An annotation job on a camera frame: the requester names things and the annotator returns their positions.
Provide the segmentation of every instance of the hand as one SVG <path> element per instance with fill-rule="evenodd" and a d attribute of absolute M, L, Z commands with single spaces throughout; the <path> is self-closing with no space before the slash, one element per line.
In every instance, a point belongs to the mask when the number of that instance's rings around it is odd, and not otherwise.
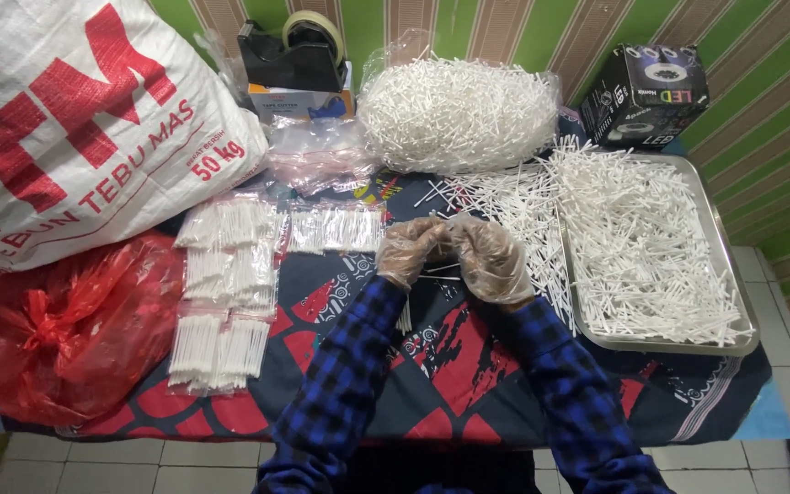
<path fill-rule="evenodd" d="M 409 292 L 426 257 L 445 238 L 447 225 L 440 218 L 429 216 L 395 223 L 386 230 L 377 251 L 377 274 Z"/>
<path fill-rule="evenodd" d="M 453 220 L 453 248 L 468 289 L 482 301 L 519 309 L 532 301 L 532 280 L 523 245 L 499 223 L 468 214 Z"/>

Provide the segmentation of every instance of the metal tray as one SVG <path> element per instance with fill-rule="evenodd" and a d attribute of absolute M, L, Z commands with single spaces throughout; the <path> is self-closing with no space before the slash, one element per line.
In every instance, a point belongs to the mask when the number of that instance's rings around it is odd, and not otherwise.
<path fill-rule="evenodd" d="M 633 352 L 663 352 L 669 354 L 698 354 L 698 355 L 726 355 L 732 357 L 742 357 L 751 354 L 758 346 L 760 341 L 760 329 L 755 311 L 745 294 L 745 286 L 742 284 L 742 277 L 739 275 L 737 263 L 734 262 L 733 255 L 730 253 L 730 243 L 727 235 L 721 226 L 721 217 L 715 208 L 712 199 L 706 193 L 706 180 L 703 179 L 697 168 L 681 156 L 661 155 L 661 154 L 632 154 L 638 160 L 648 160 L 655 163 L 668 163 L 675 166 L 676 171 L 681 173 L 694 193 L 694 200 L 697 203 L 699 223 L 703 229 L 703 235 L 709 241 L 709 250 L 712 258 L 712 267 L 715 272 L 721 274 L 724 270 L 730 270 L 731 275 L 726 278 L 727 288 L 730 290 L 734 286 L 737 288 L 737 308 L 742 318 L 731 322 L 730 326 L 736 330 L 744 331 L 754 328 L 751 336 L 737 337 L 736 344 L 719 347 L 716 344 L 690 344 L 675 343 L 671 340 L 657 337 L 642 341 L 613 338 L 594 334 L 584 323 L 581 312 L 581 303 L 577 296 L 574 266 L 571 260 L 571 246 L 569 244 L 569 232 L 566 229 L 565 221 L 560 218 L 560 235 L 563 238 L 563 249 L 565 251 L 566 275 L 569 279 L 571 289 L 572 313 L 575 317 L 577 329 L 590 341 L 609 350 L 624 350 Z"/>

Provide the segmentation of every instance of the tiled floor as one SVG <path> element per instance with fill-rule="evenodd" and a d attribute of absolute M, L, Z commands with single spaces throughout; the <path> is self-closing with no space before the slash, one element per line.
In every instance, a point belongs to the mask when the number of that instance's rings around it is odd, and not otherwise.
<path fill-rule="evenodd" d="M 735 254 L 790 416 L 790 314 L 763 258 L 747 247 L 735 248 Z M 15 434 L 0 468 L 0 493 L 244 493 L 255 485 L 258 463 L 272 453 L 272 445 L 256 443 L 71 444 Z M 790 494 L 790 460 L 781 440 L 654 447 L 646 453 L 678 494 Z M 544 494 L 571 493 L 549 450 L 535 452 L 535 466 Z"/>

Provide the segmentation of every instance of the blue plaid shirt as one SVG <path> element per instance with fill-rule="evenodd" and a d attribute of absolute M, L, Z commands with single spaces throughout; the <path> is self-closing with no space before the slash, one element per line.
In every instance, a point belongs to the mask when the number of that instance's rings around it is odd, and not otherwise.
<path fill-rule="evenodd" d="M 386 349 L 405 301 L 397 286 L 375 276 L 346 307 L 273 427 L 277 451 L 258 469 L 255 492 L 333 492 L 342 485 L 346 462 L 372 416 Z M 603 371 L 547 301 L 539 297 L 503 318 L 549 421 L 556 465 L 572 490 L 672 494 L 651 457 L 633 443 Z M 417 492 L 470 490 L 432 483 Z"/>

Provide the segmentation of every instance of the patterned tablecloth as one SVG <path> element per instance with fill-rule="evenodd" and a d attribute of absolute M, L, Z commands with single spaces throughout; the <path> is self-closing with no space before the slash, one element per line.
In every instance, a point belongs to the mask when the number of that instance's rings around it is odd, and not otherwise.
<path fill-rule="evenodd" d="M 413 207 L 429 190 L 430 178 L 382 172 L 369 187 L 347 194 L 386 199 L 392 219 L 408 220 L 445 206 L 434 199 Z M 269 438 L 319 342 L 373 273 L 369 255 L 288 254 L 280 271 L 278 317 L 262 376 L 249 384 L 249 393 L 170 396 L 165 360 L 122 406 L 81 427 L 57 432 L 97 440 Z M 471 309 L 464 285 L 421 279 L 411 291 L 410 306 L 414 331 L 403 340 L 400 334 L 393 339 L 390 372 L 368 442 L 423 439 L 544 446 L 546 421 L 528 381 Z M 718 358 L 613 352 L 578 338 L 609 372 L 642 446 L 730 439 L 771 376 L 760 345 L 744 358 Z M 38 431 L 30 424 L 6 420 L 5 425 Z"/>

